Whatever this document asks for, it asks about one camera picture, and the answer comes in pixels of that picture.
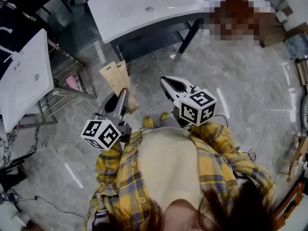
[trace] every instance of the gray tiled floor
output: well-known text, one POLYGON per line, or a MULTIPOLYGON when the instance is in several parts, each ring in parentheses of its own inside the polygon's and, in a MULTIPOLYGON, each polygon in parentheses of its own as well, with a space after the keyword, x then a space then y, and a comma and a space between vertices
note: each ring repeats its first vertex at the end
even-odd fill
MULTIPOLYGON (((289 60, 283 43, 245 51, 209 44, 201 31, 187 52, 177 55, 179 44, 146 55, 128 64, 133 94, 140 108, 125 120, 139 129, 145 115, 158 119, 162 111, 173 105, 159 86, 159 78, 173 75, 188 79, 210 90, 218 99, 217 114, 227 115, 234 139, 247 152, 257 154, 257 163, 265 166, 276 182, 275 200, 283 198, 292 183, 278 171, 288 168, 278 163, 279 157, 292 153, 292 132, 300 131, 299 107, 303 96, 294 63, 289 60)), ((85 121, 111 92, 99 69, 117 60, 109 44, 96 42, 77 56, 86 62, 90 79, 98 94, 97 100, 78 98, 57 115, 59 123, 42 127, 39 139, 47 146, 25 163, 28 179, 15 187, 23 198, 40 195, 60 209, 85 215, 89 199, 98 186, 95 161, 100 153, 80 138, 85 121), (78 184, 69 174, 71 169, 78 184)), ((225 123, 222 117, 214 118, 225 123)), ((83 219, 58 212, 38 201, 20 202, 20 207, 45 230, 80 230, 83 219)))

